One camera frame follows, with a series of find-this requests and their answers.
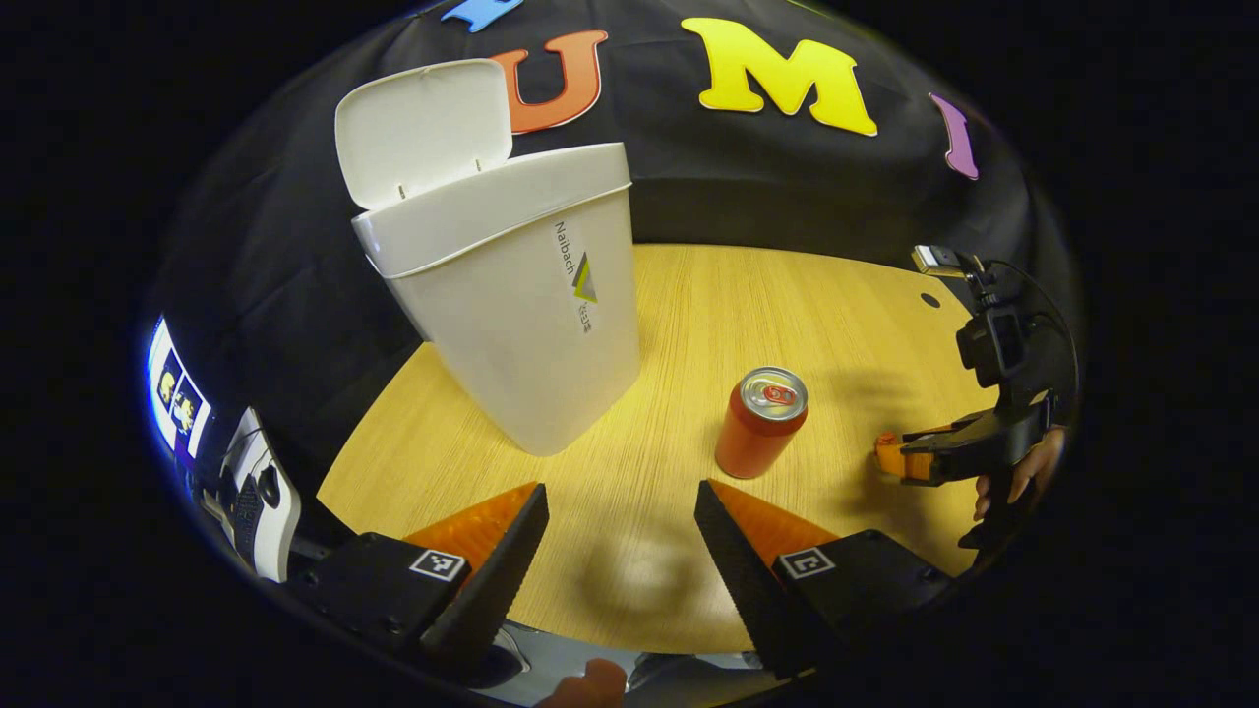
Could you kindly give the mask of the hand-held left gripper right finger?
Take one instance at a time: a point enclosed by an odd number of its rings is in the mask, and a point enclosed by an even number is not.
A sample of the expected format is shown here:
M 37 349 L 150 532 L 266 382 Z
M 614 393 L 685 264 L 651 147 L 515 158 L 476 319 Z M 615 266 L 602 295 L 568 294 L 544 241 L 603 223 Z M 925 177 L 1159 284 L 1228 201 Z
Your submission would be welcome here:
M 905 639 L 957 585 L 881 530 L 836 535 L 718 479 L 697 482 L 695 523 L 779 679 Z

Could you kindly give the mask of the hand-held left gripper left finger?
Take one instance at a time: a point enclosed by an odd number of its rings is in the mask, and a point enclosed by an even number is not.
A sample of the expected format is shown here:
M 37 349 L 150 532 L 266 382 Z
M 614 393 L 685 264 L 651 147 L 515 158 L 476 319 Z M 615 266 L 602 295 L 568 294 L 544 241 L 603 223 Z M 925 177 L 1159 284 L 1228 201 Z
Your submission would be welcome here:
M 368 532 L 286 582 L 334 627 L 388 656 L 471 677 L 507 619 L 549 523 L 539 481 L 410 535 Z

